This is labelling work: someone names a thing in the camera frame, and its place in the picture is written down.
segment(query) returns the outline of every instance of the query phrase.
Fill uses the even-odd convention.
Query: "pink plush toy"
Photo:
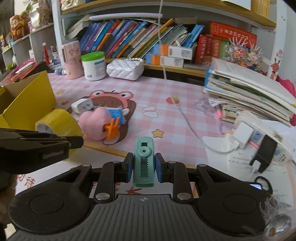
[[[104,125],[110,123],[111,116],[105,107],[98,107],[95,111],[86,111],[79,118],[79,126],[85,140],[102,140],[107,137]]]

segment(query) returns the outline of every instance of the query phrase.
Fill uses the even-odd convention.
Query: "cartoon deer sticker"
[[[274,76],[276,75],[276,73],[279,71],[279,63],[281,60],[279,60],[278,62],[276,62],[276,58],[274,58],[274,64],[271,65],[272,67],[272,73],[270,75],[270,78],[273,80]]]

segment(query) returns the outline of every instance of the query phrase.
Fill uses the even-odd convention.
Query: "yellow tape roll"
[[[38,120],[35,123],[35,130],[55,134],[59,137],[83,136],[77,121],[63,109],[54,109]]]

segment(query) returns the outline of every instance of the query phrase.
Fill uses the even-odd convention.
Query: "orange plastic toy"
[[[112,118],[110,124],[104,125],[104,128],[108,131],[107,141],[110,141],[119,135],[118,125],[119,125],[119,117],[116,118],[115,123],[114,123],[114,118]]]

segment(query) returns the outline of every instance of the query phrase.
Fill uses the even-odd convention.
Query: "gray ridged plate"
[[[78,226],[53,235],[17,231],[9,241],[235,241],[260,240],[221,234],[196,215],[193,207],[178,204],[170,195],[118,195],[97,204]]]

